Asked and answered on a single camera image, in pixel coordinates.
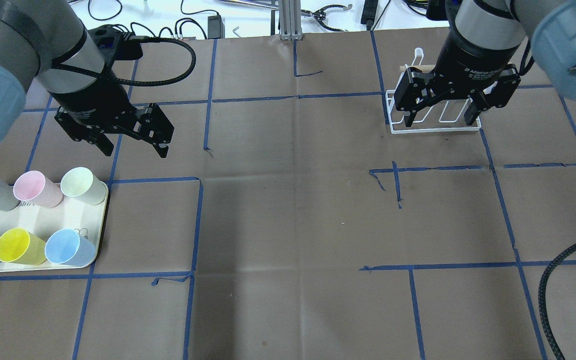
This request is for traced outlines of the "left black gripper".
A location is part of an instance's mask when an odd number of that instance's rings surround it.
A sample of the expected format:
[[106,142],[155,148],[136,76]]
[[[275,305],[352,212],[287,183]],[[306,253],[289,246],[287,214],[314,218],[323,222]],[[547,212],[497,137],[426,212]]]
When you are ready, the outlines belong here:
[[73,141],[91,141],[105,156],[114,144],[105,133],[123,133],[154,145],[160,158],[169,153],[174,126],[154,103],[138,109],[122,85],[89,85],[79,91],[55,93],[61,111],[55,121]]

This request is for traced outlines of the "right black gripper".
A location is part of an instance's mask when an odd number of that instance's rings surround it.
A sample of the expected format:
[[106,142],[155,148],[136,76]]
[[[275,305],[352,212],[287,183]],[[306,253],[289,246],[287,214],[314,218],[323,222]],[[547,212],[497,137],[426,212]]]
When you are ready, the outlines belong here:
[[431,71],[412,66],[398,82],[398,109],[405,112],[406,128],[412,127],[417,112],[445,100],[471,96],[464,112],[467,126],[491,107],[505,107],[521,83],[510,63],[517,49],[483,48],[461,35],[448,35]]

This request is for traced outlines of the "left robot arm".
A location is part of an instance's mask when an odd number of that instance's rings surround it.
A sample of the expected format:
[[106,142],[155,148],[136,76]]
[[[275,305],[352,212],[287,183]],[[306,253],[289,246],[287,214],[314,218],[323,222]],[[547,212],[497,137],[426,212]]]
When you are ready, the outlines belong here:
[[0,0],[0,143],[38,81],[57,102],[55,121],[75,142],[110,156],[109,134],[144,141],[165,158],[174,126],[157,104],[128,99],[112,70],[143,55],[140,38],[111,27],[88,30],[65,0]]

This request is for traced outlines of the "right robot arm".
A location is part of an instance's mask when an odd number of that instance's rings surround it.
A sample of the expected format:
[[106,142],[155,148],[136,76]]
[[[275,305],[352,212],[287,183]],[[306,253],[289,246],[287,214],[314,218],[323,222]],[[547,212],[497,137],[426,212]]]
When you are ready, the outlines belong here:
[[505,107],[537,64],[558,93],[576,101],[576,0],[429,0],[426,18],[448,21],[434,68],[407,67],[394,91],[411,127],[419,112],[466,100],[467,126]]

